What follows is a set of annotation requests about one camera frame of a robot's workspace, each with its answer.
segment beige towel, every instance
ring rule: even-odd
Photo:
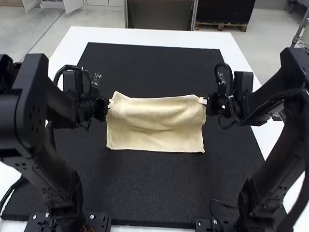
[[[206,107],[196,95],[129,98],[114,92],[106,116],[107,144],[114,150],[205,152]]]

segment wall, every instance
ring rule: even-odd
[[[283,10],[287,0],[256,0],[255,8]]]

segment black rubber mat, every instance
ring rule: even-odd
[[[216,91],[214,66],[219,50],[89,43],[79,64],[104,77],[101,94],[115,90],[140,98]],[[113,224],[193,228],[209,218],[213,198],[237,204],[247,177],[263,163],[251,127],[223,130],[217,117],[203,127],[204,154],[106,148],[106,124],[93,120],[84,129],[57,130],[57,150],[74,166],[84,187],[84,209],[104,211]],[[44,212],[42,194],[30,184],[17,189],[2,218],[27,220]],[[235,210],[215,207],[220,216]]]

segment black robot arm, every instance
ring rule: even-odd
[[[283,131],[266,162],[248,179],[239,194],[238,232],[288,231],[309,200],[309,56],[302,49],[286,48],[281,53],[281,68],[252,92],[253,73],[235,72],[230,91],[218,82],[210,95],[208,112],[221,115],[240,126],[260,126],[284,109]],[[288,216],[275,228],[276,211],[293,183],[304,172],[305,180]]]
[[[76,84],[70,92],[61,91],[47,72],[45,55],[26,55],[22,64],[0,55],[0,161],[42,191],[63,232],[79,231],[82,183],[56,152],[53,130],[84,126],[92,117],[104,121],[107,103],[96,85],[90,85],[91,95],[84,93],[82,71],[67,74]]]

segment gray floor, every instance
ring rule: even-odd
[[[231,32],[261,83],[280,67],[279,53],[290,45],[301,21],[298,14],[282,10],[255,9],[246,33]],[[35,8],[26,15],[23,8],[0,7],[0,53],[21,61],[26,53],[45,53],[50,57],[70,26],[124,27],[124,14],[107,11],[76,11]],[[201,31],[216,31],[203,27]]]

